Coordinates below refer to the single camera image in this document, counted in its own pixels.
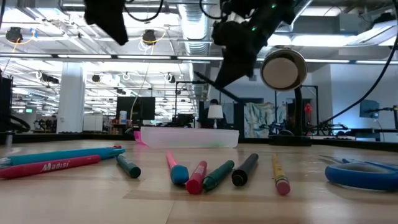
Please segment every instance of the table surface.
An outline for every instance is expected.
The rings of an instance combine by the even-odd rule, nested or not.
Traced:
[[[251,153],[259,161],[244,187],[230,175],[213,191],[189,195],[171,183],[166,149],[150,149],[133,141],[60,141],[15,144],[8,154],[122,145],[142,170],[130,179],[115,159],[84,167],[13,180],[0,180],[1,223],[397,223],[398,194],[349,189],[329,183],[327,164],[319,155],[397,163],[393,152],[331,146],[280,147],[240,144],[236,149],[172,149],[190,173],[201,160],[208,173],[228,159],[236,166]],[[6,148],[0,146],[0,153]],[[272,179],[271,157],[279,160],[291,192],[279,196]]]

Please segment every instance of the ceiling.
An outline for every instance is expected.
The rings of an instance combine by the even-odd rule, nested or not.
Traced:
[[[33,2],[35,4],[7,5],[0,29],[0,51],[58,56],[91,55],[90,60],[82,62],[87,73],[87,113],[95,111],[115,114],[115,99],[120,96],[117,93],[119,88],[129,96],[156,96],[157,113],[171,116],[175,109],[175,84],[167,81],[167,75],[173,75],[177,81],[192,81],[195,80],[194,70],[203,70],[206,73],[209,70],[206,68],[220,65],[219,62],[210,63],[211,60],[208,59],[192,63],[190,60],[163,62],[95,58],[95,55],[221,56],[221,47],[213,44],[210,39],[213,21],[201,13],[198,14],[198,11],[192,14],[194,10],[198,10],[197,1],[168,0],[162,13],[150,23],[135,21],[127,13],[123,13],[129,37],[129,42],[123,46],[115,43],[96,25],[86,24],[82,0],[65,0],[60,1],[60,4],[57,0]],[[305,58],[311,59],[383,60],[388,54],[387,46],[391,45],[391,39],[395,37],[396,25],[387,24],[376,29],[369,21],[375,20],[382,12],[391,11],[390,1],[303,2],[303,10],[294,25],[288,27],[288,31],[277,30],[269,39],[269,46],[263,48],[259,57],[265,57],[275,45],[289,46]],[[217,1],[205,0],[204,3],[210,14],[220,13]],[[158,1],[137,0],[134,4],[129,4],[128,9],[134,16],[146,18],[154,15],[158,5]],[[239,21],[234,15],[231,19]],[[10,27],[22,28],[22,44],[15,45],[6,40],[5,35]],[[157,42],[153,47],[142,41],[142,34],[148,29],[155,30]],[[1,69],[4,71],[6,67],[3,76],[12,76],[14,79],[15,109],[41,105],[39,113],[56,113],[60,85],[45,83],[39,78],[46,74],[62,82],[62,63],[66,61],[82,60],[0,57]],[[93,82],[93,75],[99,75],[101,81]],[[185,85],[178,95],[177,112],[196,113],[197,101],[206,98],[207,89],[206,85]]]

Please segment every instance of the scissors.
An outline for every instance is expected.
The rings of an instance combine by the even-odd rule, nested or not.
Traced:
[[[325,175],[330,182],[349,187],[398,190],[398,165],[396,164],[342,159],[340,164],[328,165]]]

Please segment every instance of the white pillar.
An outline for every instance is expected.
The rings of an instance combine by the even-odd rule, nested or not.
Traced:
[[[86,74],[82,65],[76,62],[63,63],[57,133],[83,131]]]

